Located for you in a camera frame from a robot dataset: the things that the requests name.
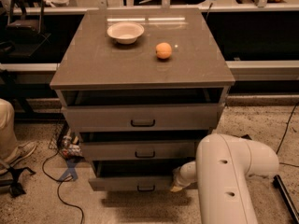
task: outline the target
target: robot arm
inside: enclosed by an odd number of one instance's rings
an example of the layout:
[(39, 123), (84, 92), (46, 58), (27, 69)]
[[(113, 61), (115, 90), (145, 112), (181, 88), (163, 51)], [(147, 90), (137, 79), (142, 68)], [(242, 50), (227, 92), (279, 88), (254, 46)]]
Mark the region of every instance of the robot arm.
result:
[(195, 163), (183, 165), (179, 175), (178, 170), (174, 172), (172, 190), (197, 177), (203, 224), (254, 224), (258, 222), (246, 176), (273, 177), (278, 167), (278, 156), (271, 147), (215, 133), (200, 142)]

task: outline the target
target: gray cabinet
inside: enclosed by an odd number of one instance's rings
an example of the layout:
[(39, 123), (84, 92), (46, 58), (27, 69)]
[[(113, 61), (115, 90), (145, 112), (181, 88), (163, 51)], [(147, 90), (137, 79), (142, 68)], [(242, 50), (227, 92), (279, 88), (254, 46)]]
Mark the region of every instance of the gray cabinet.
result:
[[(132, 45), (106, 34), (116, 21), (140, 22)], [(170, 59), (156, 58), (168, 42)], [(196, 8), (89, 11), (51, 87), (79, 138), (94, 190), (169, 189), (217, 127), (234, 78)]]

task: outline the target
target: black cable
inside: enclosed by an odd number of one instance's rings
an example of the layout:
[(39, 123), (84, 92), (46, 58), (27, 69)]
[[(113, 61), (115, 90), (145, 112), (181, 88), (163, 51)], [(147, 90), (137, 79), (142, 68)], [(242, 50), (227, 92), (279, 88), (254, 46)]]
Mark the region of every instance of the black cable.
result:
[(84, 223), (84, 212), (83, 212), (82, 208), (79, 207), (79, 206), (77, 206), (77, 205), (73, 205), (73, 204), (67, 203), (66, 201), (64, 201), (64, 200), (61, 198), (61, 196), (60, 196), (60, 194), (59, 194), (60, 186), (61, 186), (64, 182), (69, 182), (69, 181), (71, 181), (71, 180), (73, 180), (73, 176), (72, 176), (72, 175), (67, 176), (63, 181), (61, 181), (61, 183), (59, 184), (59, 186), (58, 186), (58, 188), (57, 188), (57, 196), (58, 196), (59, 200), (60, 200), (63, 204), (68, 205), (68, 206), (71, 206), (71, 207), (75, 207), (75, 208), (77, 208), (77, 209), (80, 210), (81, 215), (82, 215), (82, 218), (81, 218), (81, 222), (80, 222), (80, 223), (83, 224), (83, 223)]
[[(44, 160), (44, 162), (43, 162), (43, 164), (42, 164), (42, 171), (43, 171), (43, 173), (44, 173), (48, 178), (50, 178), (51, 180), (53, 180), (53, 181), (59, 183), (58, 188), (57, 188), (57, 196), (58, 196), (59, 200), (60, 200), (63, 204), (65, 204), (65, 205), (68, 205), (68, 206), (71, 206), (71, 207), (75, 207), (75, 208), (77, 208), (77, 209), (80, 210), (80, 212), (81, 212), (81, 221), (80, 221), (80, 224), (83, 224), (83, 223), (84, 223), (84, 218), (85, 218), (85, 216), (84, 216), (84, 212), (83, 212), (82, 208), (80, 208), (80, 207), (77, 206), (77, 205), (73, 205), (73, 204), (67, 203), (66, 201), (64, 201), (64, 200), (61, 198), (60, 193), (59, 193), (60, 186), (61, 186), (63, 183), (65, 183), (65, 182), (70, 182), (70, 181), (74, 180), (73, 176), (72, 176), (72, 175), (69, 175), (69, 176), (67, 176), (65, 179), (60, 180), (60, 179), (54, 178), (53, 176), (49, 175), (49, 174), (45, 171), (45, 165), (46, 165), (46, 163), (47, 163), (49, 160), (51, 160), (51, 159), (53, 159), (54, 157), (56, 157), (56, 156), (60, 153), (60, 149), (58, 148), (58, 145), (57, 145), (57, 143), (59, 142), (59, 141), (58, 141), (58, 140), (59, 140), (59, 137), (57, 137), (57, 135), (58, 135), (58, 134), (57, 134), (57, 128), (58, 128), (58, 124), (59, 124), (59, 121), (60, 121), (60, 120), (61, 120), (61, 119), (58, 119), (58, 122), (56, 123), (56, 129), (55, 129), (55, 134), (54, 134), (54, 136), (56, 137), (56, 139), (55, 139), (55, 144), (56, 144), (56, 148), (55, 148), (55, 149), (56, 149), (56, 152), (55, 152), (55, 154), (53, 154), (52, 156), (50, 156), (50, 157), (48, 157), (48, 158), (46, 158), (46, 159)], [(54, 149), (54, 148), (50, 147), (51, 143), (52, 143), (52, 139), (50, 140), (49, 148), (50, 148), (50, 149)]]
[(210, 3), (207, 13), (206, 13), (206, 23), (207, 23), (208, 14), (209, 14), (210, 10), (212, 9), (212, 7), (213, 7), (213, 3)]
[(294, 167), (294, 168), (299, 168), (298, 165), (293, 165), (293, 164), (290, 164), (290, 163), (280, 162), (279, 164), (291, 166), (291, 167)]
[(288, 120), (288, 122), (287, 122), (287, 127), (286, 127), (286, 129), (285, 129), (285, 131), (284, 131), (284, 134), (283, 134), (283, 136), (282, 136), (282, 138), (281, 138), (281, 141), (280, 141), (280, 144), (279, 144), (279, 146), (278, 146), (277, 154), (278, 154), (279, 151), (280, 151), (280, 148), (281, 148), (281, 146), (282, 146), (282, 143), (283, 143), (283, 141), (284, 141), (284, 138), (285, 138), (285, 136), (286, 136), (286, 134), (287, 134), (287, 131), (288, 131), (288, 129), (289, 129), (289, 124), (290, 124), (292, 115), (293, 115), (293, 113), (294, 113), (294, 110), (296, 109), (296, 107), (297, 107), (298, 105), (299, 105), (299, 102), (296, 103), (295, 106), (294, 106), (293, 109), (292, 109), (292, 112), (291, 112), (291, 114), (290, 114), (289, 120)]
[(63, 130), (64, 130), (64, 127), (62, 129), (60, 129), (60, 131), (58, 132), (58, 127), (59, 127), (59, 124), (62, 120), (62, 117), (63, 117), (63, 113), (62, 113), (62, 109), (60, 108), (59, 109), (59, 114), (60, 114), (60, 117), (57, 119), (57, 122), (56, 122), (56, 125), (55, 125), (55, 131), (54, 131), (54, 135), (52, 136), (52, 138), (50, 139), (50, 143), (48, 145), (48, 149), (57, 149), (58, 147), (58, 142), (59, 142), (59, 133), (61, 133)]

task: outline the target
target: tile floor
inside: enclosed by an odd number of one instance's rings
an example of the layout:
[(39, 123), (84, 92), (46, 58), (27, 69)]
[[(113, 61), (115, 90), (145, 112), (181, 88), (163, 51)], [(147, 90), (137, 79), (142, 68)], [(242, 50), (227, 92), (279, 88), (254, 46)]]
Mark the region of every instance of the tile floor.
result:
[[(279, 97), (270, 100), (230, 98), (216, 132), (237, 136), (248, 134), (253, 140), (261, 141), (277, 151), (298, 101), (297, 97), (288, 99), (288, 102)], [(35, 153), (17, 167), (29, 166), (36, 174), (24, 172), (21, 176), (25, 195), (11, 198), (7, 188), (0, 188), (0, 224), (80, 223), (80, 210), (59, 200), (59, 184), (42, 171), (44, 160), (55, 154), (51, 139), (60, 129), (61, 126), (53, 122), (15, 123), (20, 141), (37, 142)], [(278, 156), (280, 162), (299, 165), (299, 106), (292, 114)], [(55, 156), (46, 163), (45, 170), (53, 177), (60, 178), (66, 175), (66, 162), (61, 156)], [(87, 181), (94, 176), (90, 165), (81, 161), (76, 166), (76, 173), (77, 180), (60, 186), (60, 195), (65, 202), (82, 208), (86, 224), (201, 223), (196, 189), (177, 193), (94, 192)], [(299, 168), (281, 164), (279, 174), (299, 210)], [(9, 174), (0, 177), (8, 178)], [(289, 211), (271, 181), (253, 177), (248, 180), (248, 186), (260, 224), (292, 223)]]

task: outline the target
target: open drawer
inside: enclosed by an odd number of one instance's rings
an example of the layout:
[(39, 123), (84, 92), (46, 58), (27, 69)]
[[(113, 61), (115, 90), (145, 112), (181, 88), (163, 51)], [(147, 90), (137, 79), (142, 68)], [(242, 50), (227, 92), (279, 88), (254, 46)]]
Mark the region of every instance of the open drawer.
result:
[(87, 161), (155, 160), (195, 157), (195, 142), (145, 141), (118, 143), (82, 143)]
[(93, 190), (155, 191), (170, 189), (173, 170), (187, 159), (155, 161), (95, 161), (96, 178), (89, 179)]
[(223, 106), (129, 105), (63, 108), (74, 132), (202, 130), (216, 128)]

